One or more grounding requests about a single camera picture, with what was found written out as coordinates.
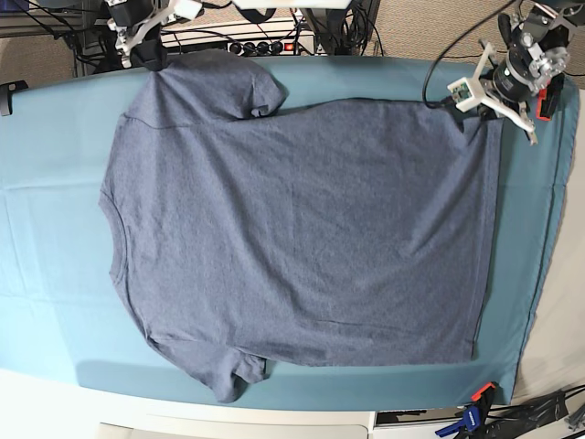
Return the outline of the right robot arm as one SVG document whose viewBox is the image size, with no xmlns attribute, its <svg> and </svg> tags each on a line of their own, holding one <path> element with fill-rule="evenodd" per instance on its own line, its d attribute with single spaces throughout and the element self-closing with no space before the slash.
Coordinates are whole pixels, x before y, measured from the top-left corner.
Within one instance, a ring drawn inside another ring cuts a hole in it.
<svg viewBox="0 0 585 439">
<path fill-rule="evenodd" d="M 194 20 L 203 9 L 198 1 L 106 1 L 111 18 L 108 28 L 116 34 L 115 49 L 125 69 L 144 67 L 160 71 L 167 66 L 163 27 L 177 18 Z"/>
</svg>

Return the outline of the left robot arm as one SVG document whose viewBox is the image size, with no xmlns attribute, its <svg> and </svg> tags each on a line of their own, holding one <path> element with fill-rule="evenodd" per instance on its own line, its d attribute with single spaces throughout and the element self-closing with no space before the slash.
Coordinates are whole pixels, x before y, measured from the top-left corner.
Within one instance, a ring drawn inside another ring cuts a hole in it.
<svg viewBox="0 0 585 439">
<path fill-rule="evenodd" d="M 548 121 L 558 105 L 569 66 L 569 44 L 584 26 L 582 1 L 521 1 L 497 17 L 505 53 L 481 43 L 483 53 L 468 86 L 468 107 L 488 118 L 506 118 L 537 143 L 535 120 Z"/>
</svg>

